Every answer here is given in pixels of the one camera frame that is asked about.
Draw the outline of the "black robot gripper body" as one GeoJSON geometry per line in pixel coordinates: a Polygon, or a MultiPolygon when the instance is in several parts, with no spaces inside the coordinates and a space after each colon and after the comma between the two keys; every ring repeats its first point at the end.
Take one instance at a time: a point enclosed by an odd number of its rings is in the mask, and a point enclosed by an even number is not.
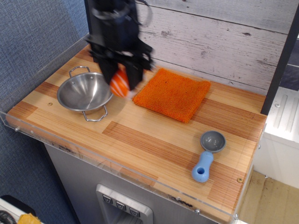
{"type": "Polygon", "coordinates": [[[91,31],[87,41],[98,59],[152,68],[152,47],[139,39],[137,14],[92,14],[91,31]]]}

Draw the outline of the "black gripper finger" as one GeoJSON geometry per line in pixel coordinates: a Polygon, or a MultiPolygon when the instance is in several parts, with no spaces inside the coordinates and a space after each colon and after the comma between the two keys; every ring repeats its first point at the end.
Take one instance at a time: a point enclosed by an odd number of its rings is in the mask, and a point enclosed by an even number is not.
{"type": "Polygon", "coordinates": [[[114,59],[100,58],[99,67],[105,78],[106,83],[110,84],[113,76],[119,70],[118,62],[114,59]]]}
{"type": "Polygon", "coordinates": [[[123,65],[126,68],[130,90],[133,90],[143,79],[143,64],[141,60],[125,61],[123,65]]]}

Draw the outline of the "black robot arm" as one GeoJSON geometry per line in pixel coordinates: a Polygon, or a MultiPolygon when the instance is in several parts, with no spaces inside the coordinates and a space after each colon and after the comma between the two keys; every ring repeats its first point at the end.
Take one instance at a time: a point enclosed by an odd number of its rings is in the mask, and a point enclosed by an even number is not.
{"type": "Polygon", "coordinates": [[[85,11],[91,55],[99,64],[107,84],[119,65],[125,67],[128,85],[133,90],[143,78],[143,71],[152,68],[153,48],[139,38],[136,1],[86,0],[85,11]]]}

